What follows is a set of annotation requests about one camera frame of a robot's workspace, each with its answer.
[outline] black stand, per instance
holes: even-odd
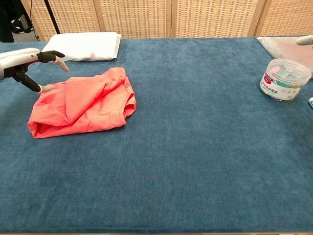
[[[60,34],[58,24],[57,24],[57,22],[55,21],[55,18],[54,18],[54,15],[53,15],[53,12],[52,12],[52,10],[51,10],[51,7],[50,7],[50,4],[49,4],[49,1],[48,1],[48,0],[45,0],[45,6],[47,7],[47,10],[48,10],[48,12],[49,12],[49,15],[50,15],[50,18],[51,18],[51,20],[52,20],[52,23],[53,23],[53,26],[54,26],[55,31],[57,32],[57,34]]]
[[[14,8],[16,10],[17,16],[20,18],[21,23],[22,23],[22,28],[20,30],[17,30],[16,28],[14,28],[13,33],[21,33],[21,32],[25,32],[25,33],[29,33],[31,28],[32,28],[32,24],[31,21],[21,3],[21,0],[11,0]]]
[[[14,42],[9,22],[10,19],[6,10],[0,6],[0,42],[3,43]]]

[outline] label on jar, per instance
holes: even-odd
[[[279,86],[275,82],[270,81],[265,74],[260,82],[260,88],[265,94],[282,100],[295,98],[300,90],[300,88],[287,88]]]

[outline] jar lid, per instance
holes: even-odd
[[[274,80],[292,85],[304,85],[311,78],[311,71],[304,65],[289,59],[274,59],[267,68]]]

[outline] crumpled cloth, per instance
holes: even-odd
[[[28,128],[35,138],[109,130],[126,124],[136,109],[124,68],[53,84],[34,104]]]

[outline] plastic bag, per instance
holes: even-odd
[[[299,46],[300,37],[258,37],[262,46],[274,57],[294,60],[313,73],[313,45]]]

